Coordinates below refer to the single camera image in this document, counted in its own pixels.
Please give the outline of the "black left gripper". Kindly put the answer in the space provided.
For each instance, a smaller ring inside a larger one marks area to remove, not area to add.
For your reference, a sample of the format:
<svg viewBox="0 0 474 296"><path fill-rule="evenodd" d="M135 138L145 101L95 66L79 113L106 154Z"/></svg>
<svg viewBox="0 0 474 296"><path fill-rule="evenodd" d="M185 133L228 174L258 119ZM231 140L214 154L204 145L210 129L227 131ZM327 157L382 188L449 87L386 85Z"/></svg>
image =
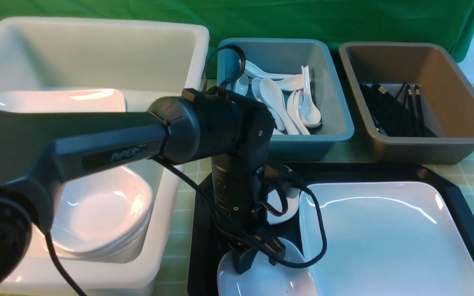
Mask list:
<svg viewBox="0 0 474 296"><path fill-rule="evenodd" d="M263 210L254 210L258 200L264 173L262 167L267 154L250 154L242 158L238 154L220 154L211 157L214 202L222 213L216 213L218 230L232 246L232 264L237 274L250 270L258 254L253 241L266 250L265 235L261 228L266 225Z"/></svg>

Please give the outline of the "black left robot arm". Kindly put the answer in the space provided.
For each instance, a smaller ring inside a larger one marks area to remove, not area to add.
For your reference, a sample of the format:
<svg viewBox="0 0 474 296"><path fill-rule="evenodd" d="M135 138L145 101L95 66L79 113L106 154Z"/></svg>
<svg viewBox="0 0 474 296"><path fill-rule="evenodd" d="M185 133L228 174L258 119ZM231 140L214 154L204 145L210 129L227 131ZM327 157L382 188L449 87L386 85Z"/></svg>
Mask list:
<svg viewBox="0 0 474 296"><path fill-rule="evenodd" d="M227 155L255 177L265 163L274 120L265 104L231 91L186 88L146 112L11 113L0 111L0 283L28 250L32 225L45 234L51 260L79 295L54 250L51 227L62 186L135 161L175 168Z"/></svg>

